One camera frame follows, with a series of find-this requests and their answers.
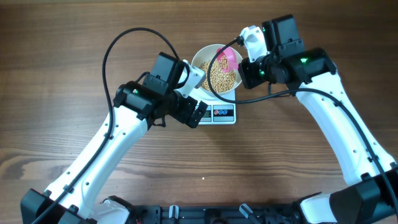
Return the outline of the white bowl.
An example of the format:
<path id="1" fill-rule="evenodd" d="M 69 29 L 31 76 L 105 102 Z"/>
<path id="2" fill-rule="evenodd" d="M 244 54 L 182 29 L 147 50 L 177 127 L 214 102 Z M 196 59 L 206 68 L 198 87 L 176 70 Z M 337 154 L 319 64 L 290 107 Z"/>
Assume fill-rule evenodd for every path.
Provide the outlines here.
<path id="1" fill-rule="evenodd" d="M 210 62 L 211 62 L 212 58 L 216 55 L 216 53 L 222 47 L 224 47 L 224 45 L 222 45 L 222 44 L 212 44 L 212 45 L 208 45 L 208 46 L 202 48 L 193 57 L 192 64 L 194 66 L 202 69 L 205 73 L 207 73 L 208 67 L 210 65 Z M 235 49 L 233 49 L 233 50 L 234 50 L 234 52 L 236 54 L 237 63 L 240 63 L 242 61 L 242 59 L 243 59 L 242 56 Z M 226 95 L 227 93 L 232 92 L 233 90 L 235 90 L 242 83 L 242 79 L 241 79 L 241 77 L 239 75 L 238 69 L 237 70 L 233 70 L 233 71 L 236 74 L 236 79 L 235 79 L 235 83 L 233 85 L 233 88 L 231 90 L 229 90 L 229 91 L 221 92 L 221 93 L 217 93 L 217 94 Z"/>

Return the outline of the pink plastic scoop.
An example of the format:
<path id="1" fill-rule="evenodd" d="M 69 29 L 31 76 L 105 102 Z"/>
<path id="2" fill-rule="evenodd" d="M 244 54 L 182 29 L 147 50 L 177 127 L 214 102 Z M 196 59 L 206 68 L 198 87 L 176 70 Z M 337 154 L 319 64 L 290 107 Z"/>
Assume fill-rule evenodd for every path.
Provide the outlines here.
<path id="1" fill-rule="evenodd" d="M 238 69 L 237 58 L 234 50 L 228 47 L 216 58 L 221 70 L 225 73 Z"/>

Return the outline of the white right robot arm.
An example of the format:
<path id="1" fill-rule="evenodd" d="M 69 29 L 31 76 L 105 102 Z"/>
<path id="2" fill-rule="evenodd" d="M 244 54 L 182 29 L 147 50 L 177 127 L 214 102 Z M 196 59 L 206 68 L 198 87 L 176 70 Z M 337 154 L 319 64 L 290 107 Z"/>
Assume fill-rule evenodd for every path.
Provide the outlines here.
<path id="1" fill-rule="evenodd" d="M 238 67 L 252 89 L 287 86 L 313 116 L 341 167 L 346 188 L 302 200 L 307 223 L 374 223 L 397 214 L 397 162 L 376 141 L 346 94 L 327 53 L 306 49 L 295 19 L 286 15 L 244 28 L 238 44 L 248 57 Z"/>

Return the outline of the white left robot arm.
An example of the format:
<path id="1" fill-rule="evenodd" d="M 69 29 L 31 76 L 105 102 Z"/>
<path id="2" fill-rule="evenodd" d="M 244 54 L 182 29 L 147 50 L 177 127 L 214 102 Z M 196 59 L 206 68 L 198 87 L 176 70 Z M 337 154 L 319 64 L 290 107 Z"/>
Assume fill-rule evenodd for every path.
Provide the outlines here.
<path id="1" fill-rule="evenodd" d="M 139 223 L 133 205 L 112 196 L 95 203 L 120 160 L 155 120 L 170 115 L 198 126 L 206 103 L 190 96 L 205 73 L 186 60 L 163 52 L 143 82 L 121 85 L 106 120 L 72 165 L 44 192 L 30 189 L 21 200 L 23 223 Z"/>

